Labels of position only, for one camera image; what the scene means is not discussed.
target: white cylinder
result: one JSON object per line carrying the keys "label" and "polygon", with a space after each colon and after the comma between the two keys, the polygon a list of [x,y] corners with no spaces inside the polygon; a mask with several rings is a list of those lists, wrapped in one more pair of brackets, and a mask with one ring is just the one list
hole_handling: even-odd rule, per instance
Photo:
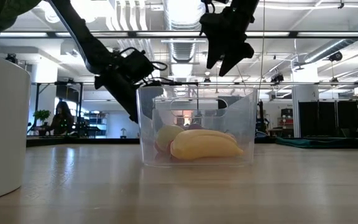
{"label": "white cylinder", "polygon": [[0,196],[21,186],[30,75],[0,58]]}

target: table surface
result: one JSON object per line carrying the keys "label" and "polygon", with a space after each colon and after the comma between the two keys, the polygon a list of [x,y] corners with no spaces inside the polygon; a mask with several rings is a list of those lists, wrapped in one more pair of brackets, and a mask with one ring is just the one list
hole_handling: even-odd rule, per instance
{"label": "table surface", "polygon": [[257,144],[252,166],[156,168],[136,145],[28,148],[0,223],[358,223],[358,150]]}

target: potted plant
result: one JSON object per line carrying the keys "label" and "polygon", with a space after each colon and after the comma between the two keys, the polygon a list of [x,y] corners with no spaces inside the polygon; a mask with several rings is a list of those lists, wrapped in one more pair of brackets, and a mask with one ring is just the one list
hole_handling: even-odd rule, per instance
{"label": "potted plant", "polygon": [[42,122],[43,125],[41,125],[41,128],[43,128],[42,130],[38,130],[38,134],[40,136],[45,136],[47,131],[45,130],[45,128],[48,126],[48,123],[45,122],[46,119],[48,119],[50,116],[50,111],[49,110],[38,110],[36,112],[34,112],[33,117],[36,118],[36,120],[40,120]]}

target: clear plastic bin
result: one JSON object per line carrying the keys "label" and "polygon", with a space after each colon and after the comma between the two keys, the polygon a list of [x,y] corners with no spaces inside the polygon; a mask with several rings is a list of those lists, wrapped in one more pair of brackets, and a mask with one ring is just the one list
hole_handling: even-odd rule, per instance
{"label": "clear plastic bin", "polygon": [[[255,88],[147,86],[137,90],[137,104],[144,164],[148,166],[242,166],[252,163],[257,117],[257,90]],[[197,149],[186,148],[186,153],[197,152],[201,157],[197,159],[175,157],[174,155],[178,155],[176,148],[180,144],[188,144],[183,143],[183,137],[176,137],[178,129],[180,129],[179,133],[188,129],[219,131],[218,140],[222,139],[222,142],[218,142],[219,144],[211,148],[218,151],[216,153],[223,153],[225,156],[214,154],[203,157],[200,151],[209,150],[204,147],[210,142],[218,141],[217,138],[209,136],[211,141],[202,144],[202,142],[193,141],[205,141],[205,138],[195,139],[192,136],[192,142],[188,142],[198,147],[195,147]],[[189,135],[189,133],[197,137],[200,131],[188,131],[186,134]],[[240,155],[226,155],[229,151],[225,151],[225,141],[231,141],[231,139],[221,136],[221,133],[228,134],[235,139],[238,148],[242,151]]]}

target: desk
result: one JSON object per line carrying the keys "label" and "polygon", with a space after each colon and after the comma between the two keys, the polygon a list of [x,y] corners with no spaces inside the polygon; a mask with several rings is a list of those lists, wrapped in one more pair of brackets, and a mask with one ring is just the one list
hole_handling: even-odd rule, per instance
{"label": "desk", "polygon": [[28,148],[0,223],[358,223],[358,151],[255,145],[245,167],[145,167],[139,145]]}

